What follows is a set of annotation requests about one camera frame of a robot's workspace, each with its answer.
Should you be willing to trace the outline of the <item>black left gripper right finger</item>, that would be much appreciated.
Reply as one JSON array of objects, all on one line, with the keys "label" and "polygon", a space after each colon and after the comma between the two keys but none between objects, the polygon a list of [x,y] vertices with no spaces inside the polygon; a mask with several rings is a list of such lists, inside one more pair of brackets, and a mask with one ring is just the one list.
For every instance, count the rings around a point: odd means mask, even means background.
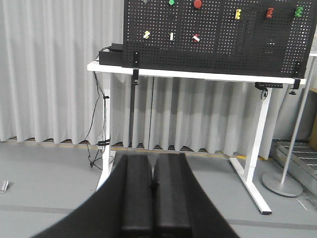
[{"label": "black left gripper right finger", "polygon": [[189,238],[191,225],[177,154],[162,154],[154,169],[154,236]]}]

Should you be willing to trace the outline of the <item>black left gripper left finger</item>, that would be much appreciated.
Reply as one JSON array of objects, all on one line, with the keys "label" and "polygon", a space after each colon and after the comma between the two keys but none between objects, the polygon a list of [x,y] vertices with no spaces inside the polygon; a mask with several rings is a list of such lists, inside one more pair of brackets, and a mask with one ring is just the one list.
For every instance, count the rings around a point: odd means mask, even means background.
[{"label": "black left gripper left finger", "polygon": [[121,236],[150,238],[153,233],[152,167],[146,155],[129,155]]}]

